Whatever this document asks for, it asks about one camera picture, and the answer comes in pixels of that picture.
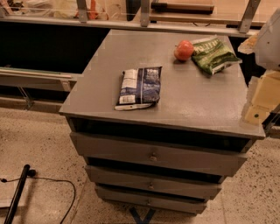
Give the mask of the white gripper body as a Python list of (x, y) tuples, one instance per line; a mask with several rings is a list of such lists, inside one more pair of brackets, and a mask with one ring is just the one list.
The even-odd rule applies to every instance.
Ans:
[(265, 77), (265, 103), (266, 110), (271, 112), (280, 104), (280, 72), (267, 70)]

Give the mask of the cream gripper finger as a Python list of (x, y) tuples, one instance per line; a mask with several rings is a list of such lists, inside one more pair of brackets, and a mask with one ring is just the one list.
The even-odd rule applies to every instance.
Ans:
[(244, 40), (237, 48), (239, 53), (251, 54), (255, 51), (258, 34), (254, 34), (251, 37)]
[(260, 125), (270, 114), (265, 103), (265, 73), (260, 78), (253, 76), (248, 84), (247, 102), (241, 112), (242, 120), (246, 123)]

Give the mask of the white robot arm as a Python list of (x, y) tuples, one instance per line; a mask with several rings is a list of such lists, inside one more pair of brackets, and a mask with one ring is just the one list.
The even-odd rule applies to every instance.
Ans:
[(255, 54), (255, 63), (266, 69), (260, 77), (252, 77), (248, 84), (247, 102), (242, 119), (260, 125), (280, 104), (280, 9), (255, 35), (238, 47), (239, 53)]

